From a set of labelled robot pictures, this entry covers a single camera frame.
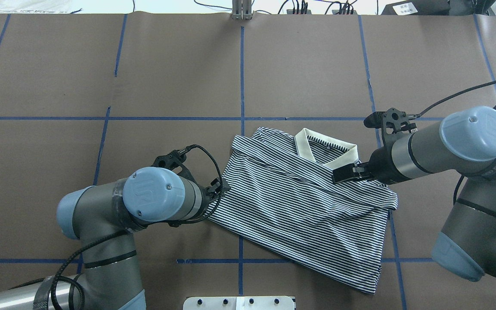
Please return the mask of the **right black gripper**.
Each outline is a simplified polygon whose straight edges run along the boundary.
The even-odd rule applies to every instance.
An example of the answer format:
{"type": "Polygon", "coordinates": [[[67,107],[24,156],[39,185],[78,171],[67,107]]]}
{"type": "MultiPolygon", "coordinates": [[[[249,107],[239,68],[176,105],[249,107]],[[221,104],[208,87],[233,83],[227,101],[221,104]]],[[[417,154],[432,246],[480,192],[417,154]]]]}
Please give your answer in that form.
{"type": "Polygon", "coordinates": [[[387,185],[399,183],[399,172],[387,147],[375,150],[370,159],[362,164],[347,164],[332,171],[333,184],[364,180],[378,180],[387,185]]]}

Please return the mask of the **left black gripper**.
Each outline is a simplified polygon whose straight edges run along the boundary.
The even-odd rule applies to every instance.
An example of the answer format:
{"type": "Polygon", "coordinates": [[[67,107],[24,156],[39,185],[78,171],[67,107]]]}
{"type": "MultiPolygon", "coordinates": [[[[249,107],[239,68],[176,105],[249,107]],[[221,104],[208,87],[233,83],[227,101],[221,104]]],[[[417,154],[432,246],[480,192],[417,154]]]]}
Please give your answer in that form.
{"type": "Polygon", "coordinates": [[[198,207],[194,216],[190,218],[190,224],[199,223],[206,220],[210,214],[212,203],[220,204],[223,196],[231,190],[231,186],[225,178],[215,178],[210,186],[201,186],[197,183],[193,185],[195,194],[199,194],[199,199],[195,195],[195,206],[198,207]]]}

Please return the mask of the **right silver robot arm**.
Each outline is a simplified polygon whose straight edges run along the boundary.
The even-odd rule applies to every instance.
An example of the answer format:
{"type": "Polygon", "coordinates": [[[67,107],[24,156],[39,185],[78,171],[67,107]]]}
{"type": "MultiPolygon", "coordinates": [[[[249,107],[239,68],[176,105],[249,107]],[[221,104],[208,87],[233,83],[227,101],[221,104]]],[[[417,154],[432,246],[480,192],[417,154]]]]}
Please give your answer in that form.
{"type": "Polygon", "coordinates": [[[370,159],[332,172],[335,184],[377,180],[398,184],[443,171],[457,171],[460,186],[438,234],[431,258],[472,282],[496,278],[496,110],[476,106],[419,130],[419,116],[390,108],[374,112],[364,125],[380,129],[383,147],[370,159]]]}

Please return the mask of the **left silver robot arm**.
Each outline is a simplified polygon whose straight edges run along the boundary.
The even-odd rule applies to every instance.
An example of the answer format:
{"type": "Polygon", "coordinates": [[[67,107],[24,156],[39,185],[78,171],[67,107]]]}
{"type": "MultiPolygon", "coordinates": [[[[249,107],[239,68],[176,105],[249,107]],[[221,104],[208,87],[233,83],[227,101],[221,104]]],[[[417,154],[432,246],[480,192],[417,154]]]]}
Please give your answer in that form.
{"type": "Polygon", "coordinates": [[[55,275],[0,292],[0,310],[145,310],[134,234],[155,223],[205,220],[229,190],[223,178],[205,188],[185,174],[143,167],[128,178],[67,194],[57,221],[81,248],[55,275]]]}

